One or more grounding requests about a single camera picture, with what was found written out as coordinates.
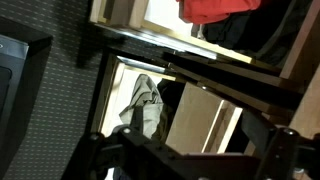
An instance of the cabinet door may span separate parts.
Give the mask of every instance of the cabinet door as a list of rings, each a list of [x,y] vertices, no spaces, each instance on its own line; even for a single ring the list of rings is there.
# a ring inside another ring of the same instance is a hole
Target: cabinet door
[[[221,57],[270,68],[249,56],[192,37],[193,24],[181,20],[179,11],[179,3],[174,0],[94,0],[90,22],[152,44],[213,60]]]
[[[11,71],[7,68],[0,67],[0,117],[6,100],[10,79]]]
[[[223,153],[242,108],[187,83],[166,144],[179,153]]]

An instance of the gray carpet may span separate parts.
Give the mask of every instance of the gray carpet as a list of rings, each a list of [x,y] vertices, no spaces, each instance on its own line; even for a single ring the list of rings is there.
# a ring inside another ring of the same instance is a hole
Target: gray carpet
[[[87,0],[0,1],[0,16],[54,36],[27,135],[5,180],[60,179],[84,132],[102,55],[87,9]]]

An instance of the wooden board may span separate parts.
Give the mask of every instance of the wooden board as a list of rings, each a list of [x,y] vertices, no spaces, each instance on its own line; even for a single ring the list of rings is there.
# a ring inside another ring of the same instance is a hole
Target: wooden board
[[[105,101],[105,106],[104,106],[105,111],[103,115],[103,121],[101,122],[101,126],[100,126],[100,132],[104,134],[106,137],[110,136],[110,134],[112,133],[113,127],[121,124],[119,121],[116,121],[116,119],[114,119],[114,111],[116,107],[114,104],[117,103],[117,97],[119,94],[120,84],[122,81],[124,70],[125,70],[125,64],[118,63],[114,80],[111,84],[110,96]]]
[[[215,124],[214,124],[214,126],[211,126],[211,129],[207,135],[206,145],[203,147],[201,152],[214,152],[214,153],[216,153],[216,151],[212,151],[212,146],[217,146],[215,139],[216,139],[217,134],[219,132],[220,126],[223,123],[222,121],[224,120],[224,117],[225,117],[225,114],[228,110],[229,104],[230,103],[226,101],[224,103],[224,107],[221,108],[219,114],[217,114]]]
[[[101,130],[101,122],[103,121],[106,100],[109,99],[112,90],[112,84],[115,80],[118,63],[115,55],[109,55],[108,62],[105,69],[105,74],[102,80],[99,99],[97,102],[96,111],[93,117],[91,132],[98,132]]]
[[[244,150],[243,154],[247,156],[253,156],[256,151],[256,146],[253,144],[252,141],[249,141],[246,149]]]
[[[288,126],[291,118],[283,118],[280,116],[272,116],[266,113],[261,113],[261,115],[266,118],[268,121],[270,121],[271,123],[275,124],[275,125],[282,125],[282,126]]]
[[[159,78],[166,79],[166,80],[169,80],[169,81],[176,81],[176,77],[174,77],[174,76],[160,74],[160,73],[156,73],[156,72],[152,72],[152,71],[148,71],[148,70],[145,70],[145,69],[136,68],[136,67],[132,67],[132,66],[126,66],[125,68],[129,69],[131,71],[140,72],[142,74],[146,74],[146,75],[149,75],[149,76],[155,76],[155,77],[159,77]]]
[[[320,62],[320,1],[314,0],[305,18],[280,77],[304,83],[303,90]]]
[[[200,54],[210,59],[217,59],[221,56],[223,58],[230,58],[233,60],[242,61],[255,66],[263,67],[266,69],[272,69],[270,65],[267,65],[260,61],[256,61],[251,57],[242,55],[232,50],[225,49],[215,44],[208,43],[203,40],[194,38],[191,36],[191,31],[190,31],[190,34],[187,35],[185,33],[177,32],[175,28],[170,29],[170,28],[158,25],[154,21],[150,21],[151,19],[154,19],[154,17],[157,17],[157,16],[150,17],[150,12],[152,12],[152,10],[148,9],[149,3],[152,3],[152,2],[158,3],[158,1],[156,0],[135,1],[130,19],[125,20],[125,22],[127,21],[129,22],[127,25],[124,25],[123,23],[120,23],[121,25],[117,25],[116,23],[115,24],[116,26],[109,26],[108,20],[105,17],[101,17],[101,14],[105,14],[104,11],[106,10],[106,8],[102,6],[106,6],[106,2],[107,0],[94,0],[93,6],[92,6],[90,21],[93,23],[100,24],[101,27],[113,30],[115,32],[118,32],[124,35],[131,36],[137,39],[141,39],[153,44],[176,49],[178,51],[189,51],[195,54]],[[177,10],[177,14],[173,15],[174,18],[171,18],[171,19],[175,19],[175,18],[179,19],[178,17],[179,8],[177,8],[176,10]]]
[[[179,10],[180,3],[177,1],[149,0],[143,20],[171,29],[179,34],[190,36],[193,23],[186,23],[180,19]]]
[[[290,128],[295,129],[301,136],[312,139],[320,133],[320,68],[318,67],[309,87],[296,111]],[[306,174],[295,174],[299,180],[310,180]]]
[[[127,25],[130,21],[133,4],[132,0],[109,0],[112,2],[110,6],[111,16],[109,25]]]
[[[199,76],[198,74],[195,74],[193,72],[185,70],[185,69],[178,67],[174,64],[170,64],[169,67],[176,70],[177,72],[187,76],[187,77],[190,77],[198,82],[205,84],[206,86],[212,88],[213,90],[215,90],[219,93],[225,94],[225,95],[227,95],[233,99],[236,99],[244,104],[247,104],[247,105],[249,105],[259,111],[265,112],[270,115],[277,115],[277,116],[281,116],[281,117],[285,117],[285,118],[292,117],[292,111],[290,111],[288,109],[285,109],[285,108],[282,108],[279,106],[270,105],[270,104],[263,102],[259,99],[253,98],[249,95],[246,95],[244,93],[241,93],[239,91],[231,89],[227,86],[216,83],[208,78]]]
[[[208,134],[226,107],[220,97],[187,83],[166,144],[181,154],[204,152]]]
[[[242,76],[242,77],[253,79],[255,81],[259,81],[259,82],[269,84],[269,85],[272,85],[275,87],[286,89],[289,91],[299,92],[299,89],[301,87],[300,83],[296,83],[296,82],[288,80],[288,79],[268,75],[265,73],[253,71],[253,70],[246,69],[246,68],[237,67],[237,66],[234,66],[234,65],[231,65],[228,63],[224,63],[224,62],[212,62],[206,58],[195,57],[195,56],[180,56],[180,57],[195,61],[197,63],[204,64],[204,65],[216,68],[216,69],[227,71],[227,72],[230,72],[230,73]]]
[[[214,137],[211,147],[212,153],[224,153],[227,149],[231,136],[238,123],[242,108],[229,104],[227,111],[222,119],[216,137]]]

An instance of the black furniture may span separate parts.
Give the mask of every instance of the black furniture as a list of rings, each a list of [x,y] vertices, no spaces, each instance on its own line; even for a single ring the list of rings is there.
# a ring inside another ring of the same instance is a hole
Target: black furniture
[[[0,17],[0,179],[26,134],[52,37]]]
[[[319,136],[305,139],[293,129],[272,129],[275,134],[259,159],[239,154],[181,155],[131,125],[121,125],[107,138],[101,133],[84,134],[61,180],[103,180],[113,167],[121,167],[132,180],[291,180],[294,168],[319,179]]]

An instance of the red shirt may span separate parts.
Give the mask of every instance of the red shirt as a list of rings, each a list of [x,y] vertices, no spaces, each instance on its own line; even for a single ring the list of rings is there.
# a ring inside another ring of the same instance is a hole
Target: red shirt
[[[230,13],[255,10],[261,0],[177,0],[183,1],[184,19],[194,24],[207,24],[226,19]]]

